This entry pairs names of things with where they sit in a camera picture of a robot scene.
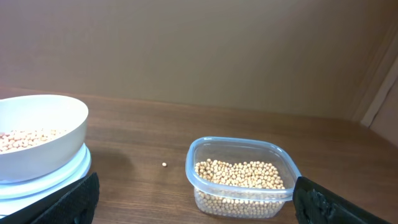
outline tabletop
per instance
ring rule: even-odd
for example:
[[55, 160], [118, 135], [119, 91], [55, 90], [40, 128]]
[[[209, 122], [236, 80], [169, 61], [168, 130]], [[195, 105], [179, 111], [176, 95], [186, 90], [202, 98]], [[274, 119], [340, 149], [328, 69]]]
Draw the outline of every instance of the tabletop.
[[0, 98], [68, 95], [89, 108], [86, 145], [100, 196], [94, 224], [297, 223], [292, 202], [268, 220], [217, 218], [197, 209], [185, 176], [190, 144], [203, 136], [280, 146], [303, 176], [363, 209], [398, 222], [398, 149], [349, 121], [0, 88]]

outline clear plastic container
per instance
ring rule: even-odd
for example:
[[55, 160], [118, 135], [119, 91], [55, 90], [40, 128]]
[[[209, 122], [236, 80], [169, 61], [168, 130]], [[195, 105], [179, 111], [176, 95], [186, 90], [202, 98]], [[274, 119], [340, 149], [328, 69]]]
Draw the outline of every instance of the clear plastic container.
[[[245, 161], [272, 163], [279, 171], [285, 189], [256, 189], [212, 183], [195, 172], [195, 164], [207, 159], [230, 164]], [[201, 211], [236, 218], [272, 218], [286, 201], [292, 200], [296, 180], [301, 176], [290, 156], [274, 144], [221, 137], [203, 137], [194, 141], [187, 154], [185, 172], [194, 186], [195, 201]]]

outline pile of beans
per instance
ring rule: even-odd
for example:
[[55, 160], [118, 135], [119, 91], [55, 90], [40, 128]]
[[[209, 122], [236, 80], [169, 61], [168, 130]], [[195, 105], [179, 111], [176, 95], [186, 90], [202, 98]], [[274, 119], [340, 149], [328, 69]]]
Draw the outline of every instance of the pile of beans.
[[[229, 164], [207, 159], [198, 162], [195, 172], [212, 183], [257, 189], [285, 189], [276, 167], [260, 161]], [[238, 218], [270, 218], [282, 208], [283, 202], [238, 200], [194, 190], [198, 208], [203, 212]]]
[[13, 130], [10, 133], [0, 133], [0, 152], [37, 146], [65, 133], [66, 130], [63, 129]]

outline white bowl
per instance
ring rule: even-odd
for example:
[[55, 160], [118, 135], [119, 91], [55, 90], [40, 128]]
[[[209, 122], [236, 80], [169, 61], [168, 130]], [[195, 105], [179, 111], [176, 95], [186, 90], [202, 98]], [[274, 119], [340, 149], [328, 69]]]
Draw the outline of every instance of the white bowl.
[[67, 130], [63, 136], [38, 146], [0, 152], [0, 182], [33, 179], [65, 165], [84, 142], [87, 116], [87, 106], [68, 96], [32, 95], [0, 100], [0, 132]]

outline stacked plate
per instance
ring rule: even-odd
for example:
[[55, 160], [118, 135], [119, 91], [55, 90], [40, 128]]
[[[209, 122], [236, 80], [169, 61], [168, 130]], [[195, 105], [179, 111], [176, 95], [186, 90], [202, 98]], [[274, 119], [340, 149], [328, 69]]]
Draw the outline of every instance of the stacked plate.
[[72, 160], [47, 175], [18, 183], [0, 182], [0, 218], [84, 177], [90, 165], [90, 151], [83, 144]]

